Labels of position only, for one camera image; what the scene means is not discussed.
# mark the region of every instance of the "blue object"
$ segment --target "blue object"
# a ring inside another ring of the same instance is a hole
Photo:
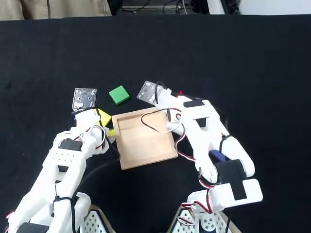
[[[219,162],[225,161],[225,155],[219,152],[218,150],[210,150],[209,155],[214,156]]]

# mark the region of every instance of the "black cloth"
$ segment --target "black cloth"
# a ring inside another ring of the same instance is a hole
[[[0,216],[30,190],[55,135],[74,125],[74,88],[97,88],[97,106],[115,115],[151,107],[136,95],[145,80],[161,80],[226,111],[230,134],[253,159],[264,198],[233,209],[241,231],[308,231],[310,21],[165,16],[0,22]],[[131,99],[117,106],[108,92],[119,85]],[[180,150],[192,154],[187,141]],[[85,174],[113,156],[89,159]],[[202,189],[197,175],[183,158],[124,171],[114,164],[80,191],[116,232],[159,233],[180,203]]]

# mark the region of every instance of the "green cube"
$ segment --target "green cube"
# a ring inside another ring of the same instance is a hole
[[[119,86],[116,89],[109,91],[109,95],[116,104],[120,104],[130,98],[129,94],[126,92],[123,86]]]

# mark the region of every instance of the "perforated metal plate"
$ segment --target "perforated metal plate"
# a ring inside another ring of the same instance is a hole
[[[186,209],[181,210],[179,217],[182,217],[188,221],[194,222],[190,212]],[[225,233],[227,223],[224,221],[219,212],[214,212],[213,214],[203,214],[200,218],[201,228],[203,232],[216,232],[216,233]],[[201,232],[194,228],[194,226],[185,226],[180,222],[176,221],[175,225],[172,228],[172,233],[196,233]]]
[[[96,89],[76,88],[72,101],[72,109],[95,107]]]
[[[150,103],[150,104],[154,104],[155,103],[155,87],[156,87],[155,83],[152,83],[150,81],[145,81],[139,94],[137,95],[137,99]],[[158,85],[157,86],[158,96],[162,90],[163,90],[163,87]]]
[[[91,211],[84,225],[80,227],[80,233],[108,233],[102,223],[101,218],[99,217],[96,211]]]

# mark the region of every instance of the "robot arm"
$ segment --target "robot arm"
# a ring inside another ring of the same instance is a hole
[[[179,119],[171,114],[167,128],[186,136],[193,149],[195,167],[202,178],[213,188],[208,196],[213,210],[253,203],[262,200],[262,192],[254,175],[254,163],[238,140],[230,136],[220,121],[220,116],[208,100],[172,95],[172,91],[162,85],[146,81],[138,94],[138,99],[160,109],[177,108]],[[209,152],[221,150],[229,161],[213,164]],[[200,200],[206,203],[207,191],[193,193],[188,202]]]
[[[8,218],[9,233],[71,233],[84,223],[91,200],[86,194],[76,193],[76,189],[86,160],[108,150],[109,129],[96,124],[94,109],[77,114],[76,119],[77,127],[54,139],[33,187]]]

